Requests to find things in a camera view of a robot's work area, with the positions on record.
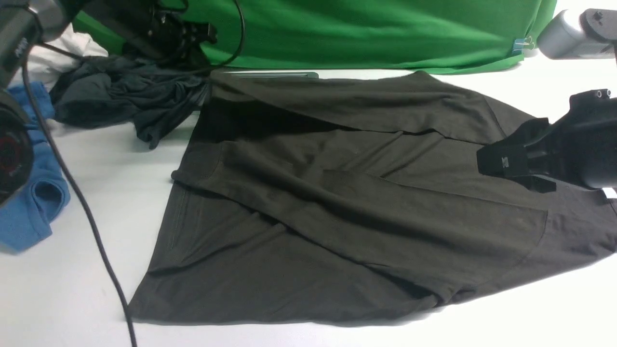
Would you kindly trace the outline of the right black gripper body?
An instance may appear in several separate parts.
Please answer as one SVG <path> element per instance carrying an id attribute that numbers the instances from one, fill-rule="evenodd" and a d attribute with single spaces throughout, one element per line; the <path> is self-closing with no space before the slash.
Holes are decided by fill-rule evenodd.
<path id="1" fill-rule="evenodd" d="M 574 94 L 569 111 L 526 144 L 529 174 L 582 189 L 616 187 L 617 110 L 608 89 Z"/>

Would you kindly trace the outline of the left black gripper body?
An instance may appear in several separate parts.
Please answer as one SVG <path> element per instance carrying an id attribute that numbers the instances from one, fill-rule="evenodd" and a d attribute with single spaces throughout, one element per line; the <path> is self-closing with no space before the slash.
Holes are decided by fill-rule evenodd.
<path id="1" fill-rule="evenodd" d="M 201 52 L 203 42 L 218 42 L 217 28 L 208 23 L 186 21 L 189 1 L 168 6 L 163 0 L 135 0 L 129 8 L 129 37 L 123 54 L 148 59 L 160 66 L 209 64 Z"/>

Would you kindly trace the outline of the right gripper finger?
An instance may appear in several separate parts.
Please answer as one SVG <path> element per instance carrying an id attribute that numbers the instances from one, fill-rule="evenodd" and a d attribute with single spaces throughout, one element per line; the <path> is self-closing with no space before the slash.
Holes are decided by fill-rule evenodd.
<path id="1" fill-rule="evenodd" d="M 482 175 L 513 178 L 527 175 L 527 145 L 539 139 L 549 127 L 549 119 L 525 121 L 503 140 L 486 145 L 476 152 L 478 172 Z"/>
<path id="2" fill-rule="evenodd" d="M 537 176 L 519 176 L 518 184 L 532 192 L 541 194 L 557 191 L 557 184 Z"/>

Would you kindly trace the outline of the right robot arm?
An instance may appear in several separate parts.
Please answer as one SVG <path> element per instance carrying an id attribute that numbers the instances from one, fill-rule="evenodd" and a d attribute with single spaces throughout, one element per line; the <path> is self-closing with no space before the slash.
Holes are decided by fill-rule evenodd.
<path id="1" fill-rule="evenodd" d="M 548 58 L 599 59 L 616 55 L 616 11 L 564 10 L 542 31 L 537 46 Z M 482 175 L 507 179 L 530 191 L 558 184 L 586 191 L 617 185 L 617 104 L 608 89 L 577 93 L 555 123 L 525 121 L 505 139 L 477 151 Z"/>

